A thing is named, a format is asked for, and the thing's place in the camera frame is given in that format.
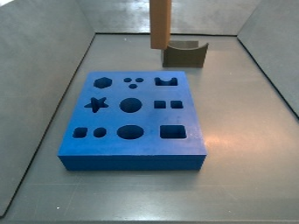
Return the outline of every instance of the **square hole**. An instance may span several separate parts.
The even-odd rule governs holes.
[[[183,102],[182,101],[171,101],[172,109],[183,109]]]
[[[88,134],[88,128],[76,128],[72,133],[72,137],[83,138]]]
[[[186,138],[186,129],[183,125],[162,125],[160,138]]]
[[[166,101],[154,101],[154,107],[156,109],[166,109]]]

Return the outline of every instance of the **circular hole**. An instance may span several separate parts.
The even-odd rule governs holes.
[[[128,87],[130,88],[136,88],[136,84],[131,84]]]
[[[138,139],[144,133],[144,129],[136,125],[123,126],[116,131],[119,137],[128,140]]]
[[[119,107],[124,112],[135,113],[143,107],[143,103],[136,98],[126,98]]]
[[[130,82],[130,81],[132,81],[131,78],[124,78],[124,82]]]
[[[106,130],[104,128],[97,128],[97,129],[95,129],[95,131],[93,131],[93,136],[95,136],[95,137],[103,137],[107,133],[108,133],[108,132],[107,132],[107,130]]]
[[[143,79],[143,78],[136,78],[135,81],[136,81],[136,82],[143,82],[144,79]]]

